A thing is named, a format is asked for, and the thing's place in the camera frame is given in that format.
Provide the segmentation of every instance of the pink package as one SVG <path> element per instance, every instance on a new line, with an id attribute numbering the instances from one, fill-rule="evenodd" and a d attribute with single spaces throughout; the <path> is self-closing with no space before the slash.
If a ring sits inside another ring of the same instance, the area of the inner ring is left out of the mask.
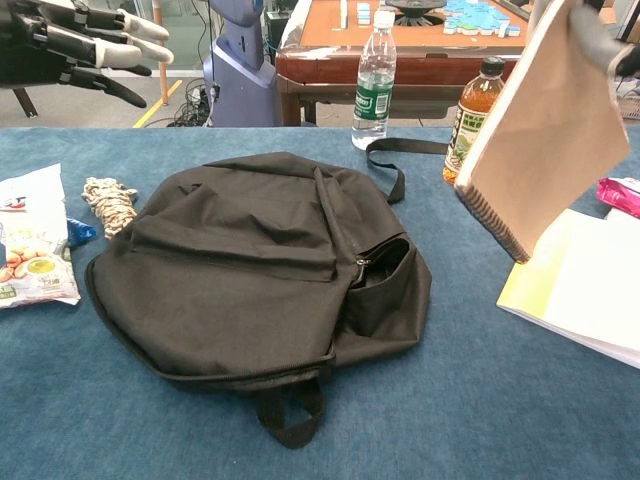
<path id="1" fill-rule="evenodd" d="M 640 218 L 640 181 L 634 178 L 603 178 L 598 183 L 598 198 Z"/>

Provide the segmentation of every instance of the plastic bottle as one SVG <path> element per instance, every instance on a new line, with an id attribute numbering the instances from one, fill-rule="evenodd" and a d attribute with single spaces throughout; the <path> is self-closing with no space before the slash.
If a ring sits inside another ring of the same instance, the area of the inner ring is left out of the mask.
<path id="1" fill-rule="evenodd" d="M 503 71 L 504 60 L 487 57 L 482 62 L 480 75 L 464 87 L 442 171 L 444 181 L 450 185 L 456 181 L 471 144 L 504 87 L 500 78 Z"/>
<path id="2" fill-rule="evenodd" d="M 376 11 L 373 33 L 360 57 L 351 140 L 361 150 L 387 135 L 391 89 L 396 75 L 396 45 L 391 36 L 395 18 L 392 10 Z"/>

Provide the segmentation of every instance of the backpack strap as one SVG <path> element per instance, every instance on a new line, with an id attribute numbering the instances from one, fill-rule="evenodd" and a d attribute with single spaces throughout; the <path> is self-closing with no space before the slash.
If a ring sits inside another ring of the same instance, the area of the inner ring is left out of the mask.
<path id="1" fill-rule="evenodd" d="M 404 199 L 404 172 L 393 163 L 380 163 L 371 158 L 372 152 L 408 152 L 444 155 L 447 153 L 447 143 L 430 142 L 428 140 L 413 140 L 411 138 L 381 138 L 367 145 L 367 162 L 376 167 L 389 168 L 398 172 L 396 183 L 387 195 L 387 203 L 393 205 Z"/>
<path id="2" fill-rule="evenodd" d="M 317 379 L 293 386 L 293 398 L 311 415 L 302 423 L 285 426 L 285 387 L 263 390 L 257 396 L 260 423 L 287 448 L 302 448 L 311 441 L 324 416 L 324 397 Z"/>

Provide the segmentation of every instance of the zipper pull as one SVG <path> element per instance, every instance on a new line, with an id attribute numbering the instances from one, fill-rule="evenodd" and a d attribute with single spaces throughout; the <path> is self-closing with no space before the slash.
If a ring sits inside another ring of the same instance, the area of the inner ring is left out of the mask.
<path id="1" fill-rule="evenodd" d="M 366 258 L 356 259 L 356 265 L 358 265 L 358 276 L 351 284 L 352 287 L 357 287 L 364 282 L 364 271 L 370 263 L 371 260 L 367 260 Z"/>

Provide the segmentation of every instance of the blue tablecloth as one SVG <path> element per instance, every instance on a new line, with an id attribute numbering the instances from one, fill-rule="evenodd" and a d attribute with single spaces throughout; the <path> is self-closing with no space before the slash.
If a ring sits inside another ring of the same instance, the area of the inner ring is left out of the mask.
<path id="1" fill-rule="evenodd" d="M 615 173 L 640 177 L 640 130 L 630 136 L 636 154 Z M 279 150 L 391 185 L 348 130 L 320 128 L 3 130 L 0 177 L 60 162 L 68 214 L 98 226 L 80 198 L 86 177 L 139 189 L 141 206 L 173 172 Z M 433 273 L 425 337 L 336 372 L 310 445 L 276 443 L 249 399 L 177 391 L 138 363 L 87 298 L 101 238 L 73 254 L 78 307 L 0 311 L 0 479 L 639 478 L 640 372 L 499 310 L 512 262 L 444 185 L 442 158 L 393 158 L 407 174 L 395 210 Z M 607 211 L 593 189 L 575 207 Z"/>

